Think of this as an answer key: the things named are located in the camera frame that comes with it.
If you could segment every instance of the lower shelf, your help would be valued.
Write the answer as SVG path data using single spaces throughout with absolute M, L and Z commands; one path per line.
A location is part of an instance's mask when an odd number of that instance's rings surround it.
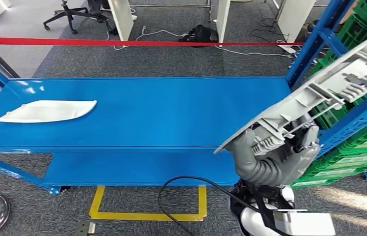
M 56 153 L 43 184 L 53 186 L 162 186 L 177 176 L 207 178 L 219 185 L 234 185 L 239 177 L 232 156 L 210 150 L 115 153 Z M 170 186 L 206 184 L 179 179 Z

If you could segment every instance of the shelf caster wheel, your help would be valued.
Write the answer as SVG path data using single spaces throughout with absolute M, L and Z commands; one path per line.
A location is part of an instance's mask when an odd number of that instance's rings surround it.
M 60 188 L 60 192 L 66 192 L 67 190 L 69 190 L 70 189 L 70 186 L 62 186 L 61 188 Z

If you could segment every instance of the white cable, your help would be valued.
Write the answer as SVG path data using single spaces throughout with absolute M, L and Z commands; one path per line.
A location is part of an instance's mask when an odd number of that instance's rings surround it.
M 108 41 L 110 39 L 110 32 L 109 31 L 107 31 L 107 39 L 105 40 L 105 41 Z M 124 49 L 124 48 L 128 48 L 129 46 L 123 46 L 122 48 L 116 48 L 115 46 L 113 46 L 113 48 L 115 49 L 115 50 L 121 50 L 121 49 Z
M 262 55 L 262 56 L 281 56 L 281 57 L 293 58 L 291 55 L 264 54 L 264 53 L 241 53 L 241 52 L 231 51 L 231 50 L 228 50 L 228 49 L 225 49 L 225 48 L 220 48 L 218 46 L 215 46 L 215 47 L 218 48 L 218 49 L 220 49 L 220 50 L 224 50 L 224 51 L 227 51 L 227 52 L 230 52 L 230 53 L 236 53 L 236 54 L 240 54 L 240 55 L 245 55 L 245 56 L 256 54 L 256 55 Z
M 138 36 L 137 38 L 136 38 L 136 41 L 138 41 L 141 37 L 143 37 L 143 36 L 149 36 L 149 35 L 152 35 L 152 34 L 157 34 L 157 33 L 161 33 L 161 32 L 166 32 L 166 33 L 169 33 L 169 34 L 171 34 L 171 35 L 173 35 L 173 36 L 176 36 L 176 37 L 183 37 L 183 36 L 185 36 L 185 35 L 187 35 L 187 33 L 184 33 L 183 35 L 177 35 L 177 34 L 174 34 L 174 33 L 171 33 L 171 32 L 169 32 L 169 31 L 167 31 L 167 30 L 164 30 L 164 29 L 162 29 L 162 30 L 160 30 L 160 31 L 157 31 L 157 32 L 154 32 L 154 33 L 148 33 L 148 34 L 145 34 L 144 33 L 144 31 L 145 31 L 145 29 L 146 29 L 147 27 L 146 26 L 143 26 L 143 29 L 141 30 L 141 35 L 140 36 Z M 107 31 L 107 39 L 106 39 L 106 41 L 108 41 L 110 39 L 110 32 L 109 31 Z M 129 47 L 129 46 L 123 46 L 123 47 L 121 47 L 121 48 L 116 48 L 115 46 L 113 46 L 114 47 L 114 49 L 115 50 L 121 50 L 121 49 L 124 49 L 124 48 L 127 48 L 127 47 Z
M 173 36 L 176 36 L 176 37 L 183 37 L 183 36 L 186 36 L 187 35 L 187 33 L 184 33 L 184 34 L 182 34 L 182 35 L 178 35 L 178 34 L 175 34 L 175 33 L 172 33 L 172 32 L 169 32 L 169 31 L 167 31 L 167 30 L 164 30 L 164 29 L 162 29 L 162 30 L 159 30 L 159 31 L 157 31 L 157 32 L 153 32 L 153 33 L 144 33 L 144 31 L 145 31 L 145 29 L 146 29 L 147 27 L 146 26 L 143 26 L 143 28 L 142 28 L 142 30 L 141 30 L 141 35 L 140 36 L 138 36 L 137 38 L 136 38 L 136 41 L 138 41 L 141 37 L 143 37 L 143 36 L 149 36 L 149 35 L 153 35 L 153 34 L 157 34 L 157 33 L 161 33 L 161 32 L 166 32 L 166 33 L 168 33 L 168 34 L 171 34 L 171 35 L 173 35 Z M 107 32 L 107 39 L 106 39 L 106 41 L 108 41 L 109 39 L 110 39 L 110 33 L 109 32 Z M 116 48 L 115 46 L 113 46 L 114 47 L 114 49 L 115 50 L 121 50 L 121 49 L 124 49 L 124 48 L 127 48 L 127 47 L 129 47 L 129 46 L 124 46 L 124 47 L 122 47 L 122 48 Z M 225 49 L 225 48 L 220 48 L 220 47 L 218 47 L 218 46 L 215 46 L 216 48 L 218 48 L 218 49 L 220 49 L 220 50 L 224 50 L 224 51 L 227 51 L 227 52 L 230 52 L 230 53 L 236 53 L 236 54 L 240 54 L 240 55 L 245 55 L 245 56 L 248 56 L 248 55 L 262 55 L 262 56 L 281 56 L 281 57 L 287 57 L 287 58 L 292 58 L 292 56 L 291 55 L 282 55 L 282 54 L 263 54 L 263 53 L 241 53 L 241 52 L 235 52 L 235 51 L 231 51 L 231 50 L 228 50 L 228 49 Z
M 276 43 L 286 43 L 286 41 L 283 41 L 283 40 L 276 40 Z M 300 49 L 302 49 L 302 46 L 299 46 L 299 45 L 292 45 L 293 47 L 298 47 Z
M 183 36 L 187 35 L 187 33 L 185 33 L 185 34 L 183 34 L 183 35 L 178 35 L 178 34 L 171 33 L 171 32 L 169 32 L 169 31 L 167 31 L 167 30 L 164 30 L 164 29 L 159 30 L 159 31 L 157 31 L 157 32 L 153 32 L 153 33 L 147 33 L 147 34 L 145 34 L 145 33 L 144 33 L 145 29 L 146 29 L 146 26 L 143 26 L 143 29 L 141 30 L 141 35 L 140 35 L 140 36 L 138 36 L 138 37 L 136 38 L 136 41 L 138 41 L 138 40 L 139 40 L 141 37 L 143 37 L 143 36 L 149 36 L 149 35 L 153 35 L 153 34 L 157 34 L 157 33 L 161 33 L 161 32 L 166 32 L 166 33 L 169 33 L 169 34 L 171 34 L 171 35 L 173 35 L 173 36 L 176 36 L 176 37 L 183 37 Z

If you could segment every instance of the blue shelf surface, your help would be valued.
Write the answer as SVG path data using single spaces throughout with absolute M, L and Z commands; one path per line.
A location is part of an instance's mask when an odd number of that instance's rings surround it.
M 0 152 L 213 150 L 289 94 L 283 77 L 9 81 L 0 92 L 0 117 L 36 100 L 97 104 L 72 120 L 0 122 Z
M 232 186 L 239 176 L 227 152 L 214 155 L 207 150 L 115 153 L 57 153 L 43 179 L 50 186 L 162 186 L 180 176 L 208 178 Z M 179 179 L 171 186 L 207 184 L 196 179 Z

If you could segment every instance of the floor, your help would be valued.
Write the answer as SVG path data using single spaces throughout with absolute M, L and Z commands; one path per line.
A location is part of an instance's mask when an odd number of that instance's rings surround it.
M 59 20 L 45 31 L 41 22 L 49 18 L 59 1 L 13 0 L 13 7 L 0 16 L 0 36 L 92 38 L 106 39 L 105 28 L 92 20 L 77 20 L 80 32 L 71 35 L 67 22 Z M 281 35 L 258 31 L 260 18 L 271 17 L 275 8 L 269 1 L 253 0 L 232 3 L 229 14 L 228 41 L 275 41 Z M 70 7 L 83 4 L 83 0 L 70 0 Z M 206 11 L 191 9 L 159 11 L 139 8 L 139 19 L 132 39 L 147 25 L 147 32 L 161 29 L 183 33 L 196 24 L 207 24 Z M 167 34 L 148 36 L 142 40 L 175 40 Z M 239 48 L 244 52 L 281 53 L 278 48 Z M 284 57 L 242 56 L 215 48 L 112 48 L 75 47 L 9 47 L 0 46 L 0 55 L 22 77 L 72 76 L 166 76 L 166 75 L 281 75 L 290 59 Z M 32 174 L 44 174 L 51 155 L 0 154 L 0 160 L 13 164 Z M 89 219 L 88 211 L 96 187 L 74 187 L 57 196 L 48 195 L 35 186 L 0 174 L 0 194 L 7 197 L 12 212 L 0 236 L 71 236 L 75 224 Z M 108 187 L 101 211 L 160 212 L 155 187 Z M 348 177 L 325 187 L 295 190 L 298 207 L 330 212 L 339 236 L 367 236 L 367 180 L 360 176 Z M 196 188 L 170 188 L 164 199 L 166 208 L 177 213 L 195 213 Z M 186 222 L 195 235 L 239 236 L 236 221 L 226 208 L 226 197 L 218 190 L 207 190 L 208 216 L 203 222 Z M 97 220 L 96 236 L 169 236 L 185 235 L 172 222 L 104 221 Z

